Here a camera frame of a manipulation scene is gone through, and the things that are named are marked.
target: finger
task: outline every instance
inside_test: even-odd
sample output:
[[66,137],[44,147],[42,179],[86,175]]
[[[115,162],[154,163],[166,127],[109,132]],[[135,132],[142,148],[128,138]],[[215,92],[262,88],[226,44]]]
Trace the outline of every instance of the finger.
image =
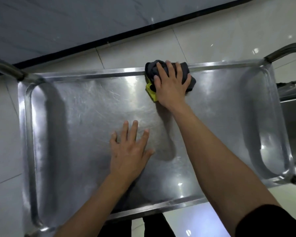
[[191,76],[191,74],[189,73],[189,74],[187,75],[187,79],[186,79],[185,83],[183,84],[185,90],[187,90],[188,86],[189,86],[190,83],[191,83],[191,80],[192,80],[192,76]]
[[169,78],[170,79],[175,79],[175,71],[174,68],[172,66],[172,63],[170,61],[166,61],[167,67],[168,67],[168,71],[169,71]]
[[179,83],[182,84],[182,78],[183,78],[183,71],[180,63],[176,63],[176,78],[178,79]]
[[154,81],[154,85],[156,87],[156,90],[159,90],[161,88],[161,80],[160,80],[159,76],[155,75],[153,77],[153,81]]
[[121,133],[121,142],[127,141],[127,133],[128,133],[128,121],[124,121],[123,129]]
[[132,142],[136,141],[137,129],[138,129],[138,121],[134,120],[133,125],[129,132],[129,137],[128,137],[129,141],[132,141]]
[[144,130],[143,136],[138,141],[139,146],[144,149],[149,138],[149,129]]
[[166,73],[166,71],[162,68],[161,64],[159,62],[157,62],[157,68],[158,68],[158,72],[159,72],[159,76],[161,78],[161,81],[167,81],[168,75]]
[[153,149],[146,150],[143,154],[143,162],[146,165],[150,157],[155,153]]
[[116,132],[113,132],[110,139],[111,149],[115,149],[117,147],[118,143],[116,142],[116,140],[117,140],[117,134]]

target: glossy floor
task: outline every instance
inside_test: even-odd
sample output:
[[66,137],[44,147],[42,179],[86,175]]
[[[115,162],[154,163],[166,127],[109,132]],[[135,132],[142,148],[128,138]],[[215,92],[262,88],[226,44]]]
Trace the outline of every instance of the glossy floor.
[[[263,58],[296,42],[296,0],[254,0],[111,43],[28,71],[140,67],[155,59],[188,63]],[[276,80],[296,79],[296,54],[273,63]],[[22,163],[16,82],[0,77],[0,236],[22,236]],[[296,186],[270,190],[296,218]],[[177,236],[229,236],[209,203],[165,213]],[[133,237],[144,235],[134,220]]]

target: metal tray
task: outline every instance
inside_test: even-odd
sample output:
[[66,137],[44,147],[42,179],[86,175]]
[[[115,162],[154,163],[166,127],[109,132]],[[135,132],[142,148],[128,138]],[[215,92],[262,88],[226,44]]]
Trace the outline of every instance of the metal tray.
[[[190,64],[187,103],[267,187],[296,182],[272,62]],[[156,153],[109,219],[139,218],[206,202],[171,114],[145,91],[144,68],[25,74],[18,84],[26,232],[50,231],[73,215],[109,173],[110,133],[124,120],[150,128]]]

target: black baseboard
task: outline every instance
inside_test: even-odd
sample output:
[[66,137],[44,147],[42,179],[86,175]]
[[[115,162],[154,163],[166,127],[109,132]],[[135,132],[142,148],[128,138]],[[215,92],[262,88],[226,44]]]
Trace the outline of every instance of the black baseboard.
[[138,28],[138,29],[135,29],[135,30],[127,31],[127,32],[124,32],[124,33],[121,33],[121,34],[117,34],[117,35],[114,35],[114,36],[110,36],[110,37],[106,37],[106,38],[103,38],[103,39],[100,39],[100,40],[89,42],[89,43],[86,43],[86,44],[83,44],[83,45],[71,47],[71,48],[68,48],[66,50],[62,50],[62,51],[58,51],[58,52],[55,52],[55,53],[51,53],[51,54],[43,55],[43,56],[40,56],[40,57],[36,57],[36,58],[30,59],[30,60],[27,60],[27,61],[23,61],[23,62],[19,62],[19,63],[13,64],[13,65],[15,67],[19,68],[19,69],[24,69],[24,68],[27,68],[27,67],[31,67],[31,66],[35,66],[35,65],[38,65],[38,64],[42,64],[42,63],[45,63],[45,62],[52,61],[52,60],[56,60],[56,59],[59,59],[59,58],[62,58],[62,57],[68,56],[68,55],[72,55],[72,54],[75,54],[75,53],[78,53],[78,52],[81,52],[81,51],[86,51],[86,50],[91,49],[91,48],[102,46],[102,45],[107,44],[107,43],[112,43],[112,42],[119,41],[119,40],[122,40],[122,39],[125,39],[125,38],[136,36],[136,35],[139,35],[139,34],[142,34],[142,33],[145,33],[145,32],[153,31],[153,30],[156,30],[156,29],[159,29],[159,28],[162,28],[162,27],[166,27],[166,26],[173,25],[173,24],[176,24],[176,23],[179,23],[179,22],[190,20],[190,19],[193,19],[193,18],[196,18],[196,17],[199,17],[199,16],[207,15],[209,13],[213,13],[213,12],[217,12],[217,11],[220,11],[220,10],[223,10],[223,9],[235,7],[237,5],[244,4],[244,3],[247,3],[249,1],[251,1],[251,0],[232,1],[232,2],[225,3],[225,4],[222,4],[222,5],[219,5],[219,6],[211,7],[211,8],[208,8],[208,9],[193,12],[193,13],[183,15],[183,16],[179,16],[179,17],[176,17],[176,18],[172,18],[172,19],[169,19],[169,20],[166,20],[166,21],[162,21],[162,22],[159,22],[159,23],[156,23],[156,24],[152,24],[152,25],[149,25],[149,26],[144,26],[144,27],[141,27],[141,28]]

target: marble wall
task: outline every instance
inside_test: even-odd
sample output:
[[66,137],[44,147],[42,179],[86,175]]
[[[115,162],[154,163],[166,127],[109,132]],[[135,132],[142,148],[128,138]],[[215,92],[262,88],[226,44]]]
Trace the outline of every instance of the marble wall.
[[0,58],[18,63],[234,0],[0,0]]

